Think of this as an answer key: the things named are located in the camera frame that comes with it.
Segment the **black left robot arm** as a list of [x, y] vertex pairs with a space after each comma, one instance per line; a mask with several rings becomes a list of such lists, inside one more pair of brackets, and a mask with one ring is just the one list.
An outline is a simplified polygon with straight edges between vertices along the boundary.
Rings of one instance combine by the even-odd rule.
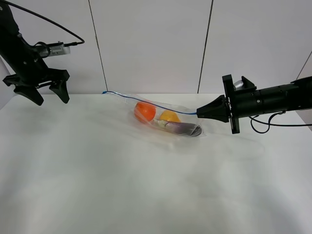
[[50, 48], [43, 42], [29, 45], [19, 32], [12, 11], [5, 2], [0, 3], [0, 55], [13, 69], [15, 74], [3, 79], [7, 86], [13, 85], [14, 93], [21, 95], [41, 106], [43, 97], [39, 88], [48, 86], [63, 103], [68, 103], [69, 95], [66, 82], [69, 79], [67, 70], [49, 68], [44, 62], [45, 56], [40, 52]]

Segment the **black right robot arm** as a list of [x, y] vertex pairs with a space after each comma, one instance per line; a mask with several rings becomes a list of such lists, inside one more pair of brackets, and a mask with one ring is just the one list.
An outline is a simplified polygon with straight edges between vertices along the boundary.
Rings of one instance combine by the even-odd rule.
[[245, 77], [234, 83], [231, 75], [222, 77], [225, 93], [197, 109], [198, 118], [230, 123], [233, 134], [240, 132], [239, 119], [248, 117], [256, 121], [259, 115], [270, 114], [265, 125], [289, 111], [308, 110], [312, 107], [312, 78], [306, 77], [289, 84], [257, 89]]

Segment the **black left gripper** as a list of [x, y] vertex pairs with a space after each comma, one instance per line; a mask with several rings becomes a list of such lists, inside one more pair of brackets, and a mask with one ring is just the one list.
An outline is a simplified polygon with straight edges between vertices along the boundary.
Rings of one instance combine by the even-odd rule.
[[63, 103], [70, 100], [66, 82], [69, 79], [67, 70], [48, 68], [40, 55], [42, 50], [51, 52], [47, 44], [40, 42], [37, 46], [26, 45], [21, 38], [2, 37], [2, 57], [14, 70], [14, 75], [6, 76], [3, 82], [16, 85], [14, 93], [21, 95], [36, 105], [41, 106], [43, 97], [35, 87], [41, 83], [52, 83], [49, 89], [54, 92]]

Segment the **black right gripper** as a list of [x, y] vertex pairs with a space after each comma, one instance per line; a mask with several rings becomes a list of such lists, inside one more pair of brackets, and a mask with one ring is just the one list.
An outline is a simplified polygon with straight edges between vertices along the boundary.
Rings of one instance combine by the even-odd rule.
[[235, 91], [232, 75], [223, 76], [222, 81], [225, 96], [220, 95], [212, 102], [197, 108], [196, 114], [198, 118], [213, 119], [224, 123], [230, 121], [232, 134], [239, 134], [239, 119], [256, 115], [260, 110], [255, 96], [257, 90]]

